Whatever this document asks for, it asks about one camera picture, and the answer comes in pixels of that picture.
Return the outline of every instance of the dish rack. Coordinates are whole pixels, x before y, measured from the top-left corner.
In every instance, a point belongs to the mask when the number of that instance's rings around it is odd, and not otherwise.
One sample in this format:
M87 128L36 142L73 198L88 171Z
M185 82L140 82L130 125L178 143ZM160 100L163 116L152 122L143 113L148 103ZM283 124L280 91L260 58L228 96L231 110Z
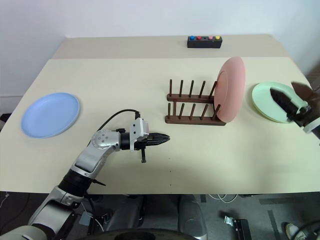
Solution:
M209 95L202 95L206 81L202 82L202 86L201 86L201 90L200 90L199 95L192 95L194 82L195 82L194 80L191 81L189 94L182 94L184 81L181 80L179 94L174 94L174 93L172 93L172 79L170 79L169 94L166 96L166 99L169 101L168 115L165 116L164 121L167 124L212 125L212 126L226 125L226 123L221 121L217 116L217 112L219 111L221 105L219 104L215 108L213 93L216 88L217 81L214 82ZM171 115L171 103L170 102L173 102L173 114L172 115ZM177 115L177 102L182 102L179 115ZM190 115L183 115L183 111L184 111L184 107L185 107L184 103L193 103ZM194 116L196 103L205 104L205 107L202 111L201 116ZM212 114L212 116L205 116L209 104L213 105L213 114Z

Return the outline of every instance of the pink plate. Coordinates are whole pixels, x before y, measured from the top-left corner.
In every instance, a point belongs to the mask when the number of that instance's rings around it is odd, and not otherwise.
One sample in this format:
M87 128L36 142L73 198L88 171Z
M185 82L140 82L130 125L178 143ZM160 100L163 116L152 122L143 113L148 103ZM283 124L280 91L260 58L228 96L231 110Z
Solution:
M245 94L246 69L239 56L229 58L221 67L214 90L214 107L220 104L218 118L228 123L239 112Z

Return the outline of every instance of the plate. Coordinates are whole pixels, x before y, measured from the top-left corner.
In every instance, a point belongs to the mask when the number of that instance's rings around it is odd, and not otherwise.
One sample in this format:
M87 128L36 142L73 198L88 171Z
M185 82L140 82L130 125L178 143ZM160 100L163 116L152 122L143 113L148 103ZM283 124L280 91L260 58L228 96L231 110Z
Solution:
M38 99L25 111L21 128L32 138L53 137L70 128L79 111L80 104L74 95L52 93Z
M287 118L287 113L273 100L270 88L284 92L291 98L292 103L294 103L298 109L308 105L295 93L293 88L285 84L279 82L259 83L252 90L253 105L263 116L272 121L286 124L292 122Z
M241 57L229 58L221 67L214 90L214 107L220 105L218 118L231 122L239 112L245 94L246 69Z

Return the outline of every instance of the white wall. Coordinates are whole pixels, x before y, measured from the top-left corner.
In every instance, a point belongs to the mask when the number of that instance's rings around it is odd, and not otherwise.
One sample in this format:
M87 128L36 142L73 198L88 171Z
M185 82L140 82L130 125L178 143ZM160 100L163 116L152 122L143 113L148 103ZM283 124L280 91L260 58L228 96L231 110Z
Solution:
M320 61L319 0L0 0L0 4L0 95L23 94L64 36L268 33L282 42L304 73ZM0 97L0 111L4 105L8 103Z

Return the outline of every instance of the white cable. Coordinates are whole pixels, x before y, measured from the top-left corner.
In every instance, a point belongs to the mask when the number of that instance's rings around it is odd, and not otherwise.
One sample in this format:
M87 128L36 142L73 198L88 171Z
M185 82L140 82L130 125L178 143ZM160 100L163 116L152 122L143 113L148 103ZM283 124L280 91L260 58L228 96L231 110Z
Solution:
M87 215L89 218L93 219L94 217L89 215L89 213L87 212L87 210L86 210L86 208L85 208L85 205L84 205L82 202L81 202L81 205L82 205L83 210L85 211L86 215ZM101 225L101 223L100 223L97 219L94 219L94 220L95 220L96 223L99 225L101 231L104 232L104 228L103 228L103 226Z
M224 199L226 198L226 196L227 196L228 194L225 194L223 197L221 197L220 194L217 194L218 198L212 196L211 194L208 194L208 195L209 195L210 198L215 199L215 200L220 200L220 201L222 201L222 202L225 203L225 204L232 203L232 202L233 202L234 200L236 200L236 198L238 197L238 194L236 194L236 195L234 196L234 198L232 198L230 201L225 201Z
M0 203L0 208L2 207L2 204L4 204L5 200L9 197L9 193L6 191L5 192L5 198L1 201Z
M227 194L225 194L222 198L216 198L216 197L212 196L211 194L208 194L208 195L210 198L215 199L215 200L224 199L227 196Z

